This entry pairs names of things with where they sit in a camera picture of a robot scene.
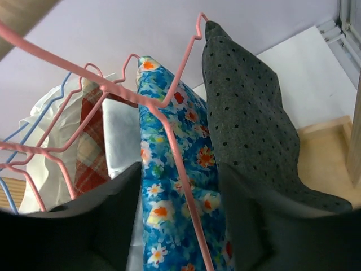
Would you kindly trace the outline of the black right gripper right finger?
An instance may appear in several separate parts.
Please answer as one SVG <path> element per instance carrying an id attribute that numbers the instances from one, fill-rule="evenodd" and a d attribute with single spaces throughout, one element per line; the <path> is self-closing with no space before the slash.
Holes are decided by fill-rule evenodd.
<path id="1" fill-rule="evenodd" d="M 236 270 L 359 270 L 360 210 L 313 208 L 219 165 Z"/>

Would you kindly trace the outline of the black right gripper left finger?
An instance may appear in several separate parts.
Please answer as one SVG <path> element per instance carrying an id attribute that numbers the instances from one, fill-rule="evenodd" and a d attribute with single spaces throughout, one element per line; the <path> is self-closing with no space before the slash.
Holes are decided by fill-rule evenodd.
<path id="1" fill-rule="evenodd" d="M 125 270 L 141 164 L 48 212 L 1 211 L 1 270 Z"/>

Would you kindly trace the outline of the blue floral skirt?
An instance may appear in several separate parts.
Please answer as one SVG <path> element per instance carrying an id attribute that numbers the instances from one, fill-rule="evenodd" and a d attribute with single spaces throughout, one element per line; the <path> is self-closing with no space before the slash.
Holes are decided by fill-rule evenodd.
<path id="1" fill-rule="evenodd" d="M 206 101 L 180 82 L 161 109 L 174 140 L 145 106 L 139 109 L 144 270 L 205 270 L 177 159 L 183 163 L 215 270 L 233 270 Z M 178 157 L 173 148 L 179 150 Z"/>

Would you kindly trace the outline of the grey polka dot skirt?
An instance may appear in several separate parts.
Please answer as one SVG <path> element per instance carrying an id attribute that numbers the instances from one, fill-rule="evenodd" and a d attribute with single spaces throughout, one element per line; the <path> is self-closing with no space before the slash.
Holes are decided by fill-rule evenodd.
<path id="1" fill-rule="evenodd" d="M 348 200 L 301 182 L 300 139 L 283 108 L 277 74 L 214 21 L 206 23 L 205 39 L 202 73 L 216 162 L 297 202 L 350 211 Z"/>

